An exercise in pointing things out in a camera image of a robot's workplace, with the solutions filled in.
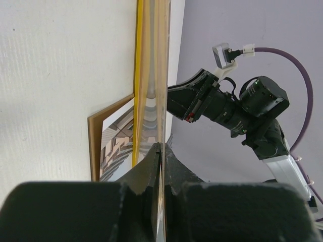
white wall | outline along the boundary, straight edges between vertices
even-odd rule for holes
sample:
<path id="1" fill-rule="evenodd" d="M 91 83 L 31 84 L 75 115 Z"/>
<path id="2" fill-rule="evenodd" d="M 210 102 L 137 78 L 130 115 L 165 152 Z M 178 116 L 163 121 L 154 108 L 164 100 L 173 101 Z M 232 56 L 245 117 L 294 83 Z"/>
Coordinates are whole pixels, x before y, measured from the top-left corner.
<path id="1" fill-rule="evenodd" d="M 90 180 L 87 117 L 133 92 L 136 1 L 0 2 L 0 203 Z"/>
<path id="2" fill-rule="evenodd" d="M 182 28 L 184 19 L 185 0 L 171 1 L 170 17 L 170 43 L 168 61 L 168 86 L 173 86 L 177 81 L 178 61 L 180 57 Z M 166 141 L 171 135 L 173 116 L 167 112 L 166 116 Z"/>
<path id="3" fill-rule="evenodd" d="M 274 47 L 299 59 L 312 78 L 314 110 L 311 124 L 296 153 L 323 196 L 323 1 L 280 0 L 186 0 L 178 82 L 191 78 L 200 68 L 214 71 L 212 46 L 228 42 L 233 49 L 255 43 Z M 230 77 L 237 89 L 252 77 L 265 75 L 286 90 L 290 106 L 279 117 L 282 129 L 292 145 L 304 122 L 306 89 L 295 68 L 281 56 L 257 53 L 256 57 L 237 59 L 239 67 Z M 225 91 L 230 84 L 221 82 Z M 173 151 L 188 168 L 204 180 L 215 182 L 261 182 L 272 174 L 243 137 L 231 139 L 230 131 L 206 118 L 189 124 L 173 121 Z M 323 217 L 323 206 L 317 217 Z"/>

printed image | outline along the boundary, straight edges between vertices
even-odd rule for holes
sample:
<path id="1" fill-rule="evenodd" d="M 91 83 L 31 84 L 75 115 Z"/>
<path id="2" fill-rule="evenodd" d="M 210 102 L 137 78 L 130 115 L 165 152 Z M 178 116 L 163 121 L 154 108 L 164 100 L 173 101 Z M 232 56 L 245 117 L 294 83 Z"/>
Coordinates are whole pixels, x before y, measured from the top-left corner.
<path id="1" fill-rule="evenodd" d="M 133 148 L 133 100 L 103 122 L 100 181 L 114 181 L 131 169 Z"/>

white connector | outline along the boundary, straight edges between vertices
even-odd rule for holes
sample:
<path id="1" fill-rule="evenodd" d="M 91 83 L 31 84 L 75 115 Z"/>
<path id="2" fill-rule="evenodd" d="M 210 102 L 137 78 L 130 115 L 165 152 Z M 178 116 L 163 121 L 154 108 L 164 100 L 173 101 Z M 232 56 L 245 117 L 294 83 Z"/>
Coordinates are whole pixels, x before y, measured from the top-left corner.
<path id="1" fill-rule="evenodd" d="M 246 57 L 254 56 L 254 44 L 246 44 L 242 48 L 242 55 Z"/>

purple cable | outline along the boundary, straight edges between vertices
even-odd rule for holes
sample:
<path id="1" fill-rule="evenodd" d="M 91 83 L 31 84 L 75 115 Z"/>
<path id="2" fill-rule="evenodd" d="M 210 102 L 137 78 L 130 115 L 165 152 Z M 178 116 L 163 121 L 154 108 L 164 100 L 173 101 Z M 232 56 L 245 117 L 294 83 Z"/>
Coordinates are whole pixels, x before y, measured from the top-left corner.
<path id="1" fill-rule="evenodd" d="M 304 68 L 304 66 L 294 56 L 292 56 L 291 54 L 288 54 L 287 52 L 284 52 L 280 49 L 266 48 L 266 47 L 257 47 L 254 49 L 254 51 L 255 52 L 274 53 L 274 54 L 278 54 L 278 55 L 285 57 L 286 59 L 290 60 L 297 67 L 297 69 L 302 74 L 302 77 L 304 78 L 305 86 L 306 86 L 306 90 L 307 90 L 307 109 L 306 109 L 305 121 L 304 121 L 303 127 L 301 129 L 301 132 L 299 133 L 295 143 L 292 145 L 292 147 L 290 149 L 291 155 L 296 160 L 297 157 L 296 157 L 296 155 L 294 155 L 294 150 L 296 149 L 296 147 L 299 145 L 302 138 L 304 137 L 304 134 L 308 128 L 308 125 L 309 125 L 309 122 L 310 122 L 310 119 L 312 116 L 312 111 L 313 111 L 313 87 L 312 87 L 311 79 L 310 79 L 306 69 Z M 323 199 L 319 196 L 317 191 L 311 185 L 311 181 L 310 181 L 309 177 L 306 175 L 300 162 L 298 161 L 296 164 L 299 167 L 302 175 L 304 176 L 306 183 L 309 184 L 309 187 L 311 188 L 313 193 L 316 195 L 317 199 L 323 204 Z M 316 220 L 316 222 L 322 222 L 322 221 L 323 221 L 323 218 Z"/>

